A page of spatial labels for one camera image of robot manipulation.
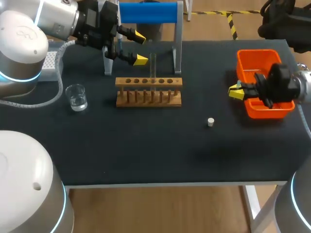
white cap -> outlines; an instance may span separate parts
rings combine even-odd
[[[209,119],[207,120],[207,125],[208,125],[209,127],[212,127],[213,124],[214,124],[214,122],[215,122],[214,118],[209,118]]]
[[[0,232],[12,231],[38,210],[52,179],[52,160],[39,142],[0,131]]]
[[[24,64],[42,61],[49,47],[47,37],[32,19],[16,11],[0,15],[0,41],[4,56]]]

wooden floor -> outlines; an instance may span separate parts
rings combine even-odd
[[[260,10],[266,0],[193,0],[193,11]],[[297,0],[304,6],[309,0]],[[261,39],[260,15],[234,15],[239,40]],[[166,24],[162,40],[173,39]],[[192,15],[184,40],[232,40],[226,17]],[[311,67],[311,53],[295,54]],[[262,206],[273,186],[256,187]],[[237,186],[118,188],[71,191],[74,233],[247,233],[249,226]],[[275,233],[273,224],[267,233]]]
[[[75,190],[74,233],[247,233],[238,187]]]

black chair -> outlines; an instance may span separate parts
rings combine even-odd
[[[268,0],[262,7],[259,36],[285,39],[295,52],[311,51],[311,4],[298,8],[295,0]]]

white cable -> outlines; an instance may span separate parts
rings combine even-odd
[[[308,126],[307,120],[305,118],[305,115],[304,115],[304,113],[302,111],[302,107],[301,107],[300,104],[298,104],[297,106],[298,106],[298,111],[299,111],[299,114],[300,114],[300,117],[301,117],[301,120],[302,120],[302,124],[305,127],[306,132],[307,132],[309,138],[311,139],[311,131],[309,129],[309,126]]]
[[[63,81],[62,81],[62,75],[60,73],[60,70],[59,70],[59,62],[60,62],[60,59],[63,57],[65,51],[66,51],[66,48],[68,48],[69,46],[71,45],[75,45],[75,40],[71,40],[69,42],[66,42],[62,47],[60,47],[59,51],[57,52],[56,54],[56,57],[55,57],[55,71],[56,71],[56,75],[57,75],[57,81],[58,81],[58,93],[57,95],[45,102],[45,103],[39,103],[39,104],[31,104],[31,105],[28,105],[28,104],[21,104],[21,103],[14,103],[14,102],[10,102],[10,101],[6,101],[6,100],[0,100],[0,104],[4,104],[4,105],[8,105],[8,106],[12,106],[12,107],[16,107],[16,108],[40,108],[40,107],[45,107],[45,106],[48,106],[49,104],[51,103],[54,103],[55,101],[57,101],[63,94]]]

black cable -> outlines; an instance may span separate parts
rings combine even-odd
[[[268,0],[268,1],[263,5],[263,7],[261,8],[261,10],[260,10],[260,15],[261,15],[262,17],[264,17],[264,13],[265,13],[265,11],[266,11],[266,8],[267,8],[271,3],[272,3],[272,0]]]

